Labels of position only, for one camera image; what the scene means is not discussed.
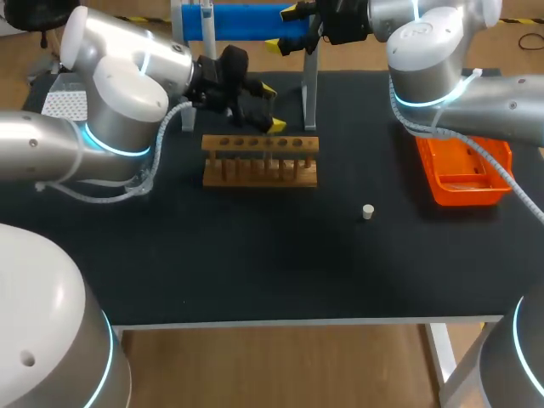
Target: wooden floor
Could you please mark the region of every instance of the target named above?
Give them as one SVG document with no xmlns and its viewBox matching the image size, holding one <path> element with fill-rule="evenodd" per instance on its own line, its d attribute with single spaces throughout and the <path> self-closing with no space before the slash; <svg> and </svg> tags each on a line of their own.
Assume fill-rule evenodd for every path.
<svg viewBox="0 0 544 408">
<path fill-rule="evenodd" d="M 169 1 L 88 0 L 112 14 L 168 17 Z M 544 18 L 542 0 L 505 0 L 504 17 Z M 544 74 L 544 51 L 523 52 L 526 32 L 543 26 L 499 25 L 478 35 L 468 66 L 499 67 L 504 74 Z M 26 98 L 26 67 L 42 52 L 36 35 L 0 38 L 0 109 Z M 238 42 L 252 71 L 299 71 L 302 55 L 266 54 L 263 44 Z M 201 44 L 192 44 L 198 54 Z M 332 47 L 322 43 L 322 70 L 387 68 L 384 44 Z M 460 359 L 478 325 L 449 325 Z M 246 328 L 129 333 L 133 407 L 336 408 L 437 406 L 427 344 L 418 326 Z M 466 407 L 481 406 L 477 400 Z"/>
</svg>

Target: black table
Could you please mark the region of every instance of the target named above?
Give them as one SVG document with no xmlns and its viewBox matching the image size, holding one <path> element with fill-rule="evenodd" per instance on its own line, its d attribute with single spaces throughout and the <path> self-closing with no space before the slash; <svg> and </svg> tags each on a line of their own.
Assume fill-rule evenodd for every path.
<svg viewBox="0 0 544 408">
<path fill-rule="evenodd" d="M 275 115 L 303 133 L 298 73 L 269 73 Z M 40 111 L 54 78 L 25 109 Z M 97 206 L 32 184 L 0 185 L 0 223 L 75 260 L 114 325 L 503 315 L 541 277 L 544 229 L 513 194 L 492 208 L 438 207 L 383 72 L 322 72 L 319 188 L 203 189 L 203 133 L 247 133 L 199 113 L 168 129 L 153 191 Z M 513 172 L 544 204 L 537 149 Z M 376 208 L 360 222 L 364 204 Z"/>
</svg>

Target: metal pole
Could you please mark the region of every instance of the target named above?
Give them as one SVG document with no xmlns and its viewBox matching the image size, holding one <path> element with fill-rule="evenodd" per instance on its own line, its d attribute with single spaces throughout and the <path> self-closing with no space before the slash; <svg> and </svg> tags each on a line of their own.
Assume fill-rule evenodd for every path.
<svg viewBox="0 0 544 408">
<path fill-rule="evenodd" d="M 319 70 L 319 50 L 320 48 L 318 44 L 311 55 L 304 53 L 303 112 L 305 130 L 315 130 L 316 128 L 315 109 L 317 107 L 317 72 Z"/>
<path fill-rule="evenodd" d="M 177 43 L 189 47 L 184 40 L 184 19 L 181 9 L 182 4 L 189 4 L 189 0 L 170 0 L 170 15 L 172 20 L 172 39 Z M 185 132 L 192 132 L 195 129 L 196 109 L 185 109 L 181 111 L 181 128 Z"/>
<path fill-rule="evenodd" d="M 206 56 L 215 60 L 218 53 L 215 46 L 215 20 L 213 18 L 212 0 L 201 0 L 201 22 Z"/>
</svg>

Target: orange plastic container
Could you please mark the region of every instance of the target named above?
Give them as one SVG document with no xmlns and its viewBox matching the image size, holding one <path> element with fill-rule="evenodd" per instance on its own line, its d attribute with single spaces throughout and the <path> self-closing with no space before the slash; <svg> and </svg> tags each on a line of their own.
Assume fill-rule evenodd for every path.
<svg viewBox="0 0 544 408">
<path fill-rule="evenodd" d="M 512 175 L 508 143 L 473 137 Z M 441 206 L 491 206 L 512 188 L 476 151 L 458 139 L 416 138 L 434 200 Z"/>
</svg>

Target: white perforated panel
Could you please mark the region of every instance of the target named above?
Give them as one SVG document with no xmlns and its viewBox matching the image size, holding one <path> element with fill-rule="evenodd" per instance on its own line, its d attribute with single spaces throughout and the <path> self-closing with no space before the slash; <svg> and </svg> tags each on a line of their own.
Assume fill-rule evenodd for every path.
<svg viewBox="0 0 544 408">
<path fill-rule="evenodd" d="M 85 91 L 50 92 L 43 104 L 42 114 L 65 117 L 72 121 L 86 121 L 87 94 Z"/>
</svg>

